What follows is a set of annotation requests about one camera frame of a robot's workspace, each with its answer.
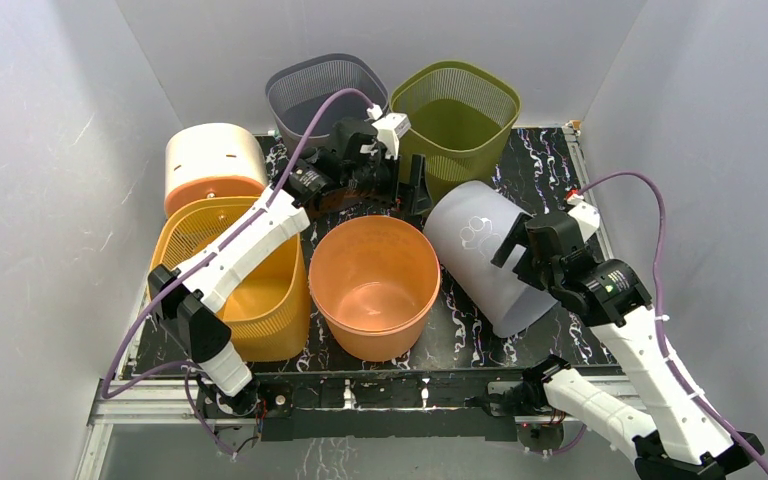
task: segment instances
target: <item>green bin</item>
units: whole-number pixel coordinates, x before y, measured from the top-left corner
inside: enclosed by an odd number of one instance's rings
[[[414,153],[426,157],[426,179],[436,203],[470,180],[490,181],[511,127],[519,95],[498,78],[464,62],[445,61],[421,70],[397,88],[390,108],[405,113],[411,128],[399,153],[408,168]]]

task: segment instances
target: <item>gray bin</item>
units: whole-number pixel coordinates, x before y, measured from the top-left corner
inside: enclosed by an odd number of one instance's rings
[[[387,89],[361,59],[343,53],[312,58],[285,68],[266,82],[266,100],[278,131],[292,154],[319,107],[331,94],[356,88],[388,111]],[[338,98],[320,119],[305,146],[325,145],[331,128],[345,117],[366,119],[366,103],[357,95]]]

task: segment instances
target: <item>yellow bin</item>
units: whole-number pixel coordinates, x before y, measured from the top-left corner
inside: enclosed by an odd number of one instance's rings
[[[215,240],[256,200],[209,198],[176,211],[163,227],[151,267],[163,264],[174,269]],[[231,327],[231,342],[243,360],[286,360],[301,352],[307,342],[310,302],[301,241],[296,235],[243,280],[217,316]]]

